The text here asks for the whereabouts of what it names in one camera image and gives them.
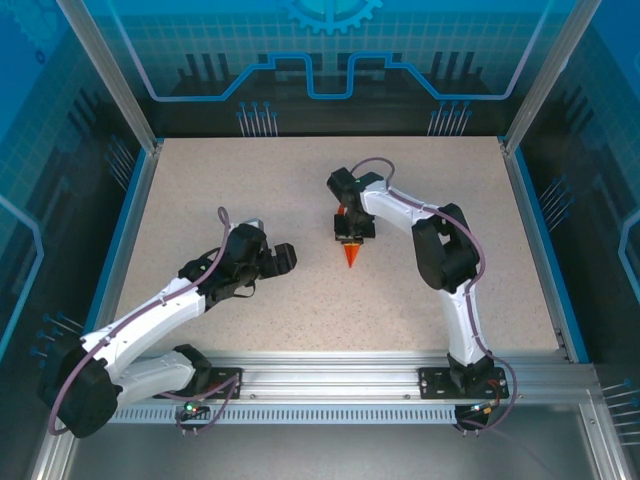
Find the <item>speckled work surface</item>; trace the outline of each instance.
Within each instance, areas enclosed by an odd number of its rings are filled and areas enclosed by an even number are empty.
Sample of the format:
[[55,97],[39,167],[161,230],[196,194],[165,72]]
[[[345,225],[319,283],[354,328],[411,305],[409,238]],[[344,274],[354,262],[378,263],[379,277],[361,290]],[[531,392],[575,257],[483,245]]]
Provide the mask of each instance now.
[[[489,137],[166,140],[118,316],[219,245],[216,209],[224,205],[232,221],[261,218],[270,245],[292,243],[298,266],[258,282],[253,298],[222,302],[176,329],[153,353],[186,342],[203,351],[446,349],[440,299],[418,274],[410,236],[378,220],[377,238],[352,269],[333,239],[337,202],[325,182],[371,156],[396,163],[398,189],[464,211],[487,255],[478,308],[490,347],[555,350],[498,142]],[[385,165],[370,166],[386,175]]]

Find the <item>blue frame edge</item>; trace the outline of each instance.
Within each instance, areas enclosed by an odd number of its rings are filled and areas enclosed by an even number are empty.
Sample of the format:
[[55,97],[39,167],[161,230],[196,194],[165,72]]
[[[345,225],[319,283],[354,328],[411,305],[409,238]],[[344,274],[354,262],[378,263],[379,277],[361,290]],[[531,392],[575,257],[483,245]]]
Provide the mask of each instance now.
[[531,181],[531,176],[529,175],[529,169],[527,168],[524,160],[524,155],[522,154],[522,150],[520,150],[520,147],[518,147],[515,151],[515,158],[516,162],[518,163],[518,168],[520,169],[520,172],[522,174],[522,180],[524,182],[525,189],[527,190],[529,202],[531,202],[536,226],[538,227],[540,237],[542,238],[542,245],[544,246],[545,254],[547,255],[547,259],[549,260],[551,274],[553,275],[553,280],[556,284],[558,297],[560,298],[562,310],[564,311],[564,315],[567,320],[569,335],[571,335],[571,341],[575,348],[578,362],[589,363],[589,354],[587,353],[587,349],[584,345],[582,333],[580,333],[580,327],[578,326],[578,320],[576,319],[575,312],[573,311],[573,306],[571,305],[571,300],[569,299],[569,292],[567,291],[567,286],[564,283],[564,278],[562,278],[562,272],[560,272],[558,258],[556,257],[555,250],[553,249],[549,231],[547,230],[547,227],[544,223],[542,210],[540,210],[540,204],[538,203],[538,197],[536,196],[535,190],[533,188],[533,182]]
[[92,332],[96,326],[96,322],[98,320],[98,311],[100,310],[100,305],[102,304],[102,300],[104,298],[104,294],[107,288],[107,282],[109,281],[111,269],[113,268],[113,263],[116,258],[116,253],[120,248],[124,226],[127,223],[127,217],[129,216],[131,203],[133,202],[133,195],[138,188],[138,182],[140,181],[142,167],[144,166],[144,163],[146,161],[147,152],[143,148],[141,148],[140,153],[138,154],[138,159],[136,161],[136,166],[133,169],[133,174],[131,175],[131,181],[129,182],[127,194],[125,195],[124,202],[122,203],[120,216],[118,217],[118,223],[116,223],[116,228],[113,232],[113,237],[111,238],[111,244],[109,245],[107,257],[105,258],[104,266],[102,267],[102,272],[100,273],[100,279],[98,280],[96,293],[93,296],[93,301],[91,302],[91,307],[89,308],[89,314],[87,315],[87,321],[84,326],[84,333]]

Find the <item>small orange object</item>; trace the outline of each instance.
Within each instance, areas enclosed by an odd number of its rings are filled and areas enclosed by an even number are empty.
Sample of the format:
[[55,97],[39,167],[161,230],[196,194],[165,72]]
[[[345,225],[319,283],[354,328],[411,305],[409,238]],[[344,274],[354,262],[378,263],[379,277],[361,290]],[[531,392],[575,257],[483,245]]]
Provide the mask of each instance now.
[[347,263],[349,264],[349,268],[353,267],[353,262],[356,261],[356,257],[358,256],[358,251],[360,250],[359,243],[345,243],[344,245],[344,253],[347,256]]

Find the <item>blue printed backdrop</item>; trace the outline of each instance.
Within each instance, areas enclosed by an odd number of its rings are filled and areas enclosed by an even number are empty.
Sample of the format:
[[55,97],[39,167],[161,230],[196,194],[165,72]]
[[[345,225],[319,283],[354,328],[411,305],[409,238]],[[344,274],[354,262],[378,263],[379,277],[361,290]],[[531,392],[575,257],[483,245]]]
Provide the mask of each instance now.
[[0,471],[26,478],[40,366],[86,320],[140,147],[53,0],[0,0],[0,43]]
[[603,1],[522,145],[605,385],[640,381],[638,18]]
[[506,131],[573,3],[88,6],[159,135],[460,135]]

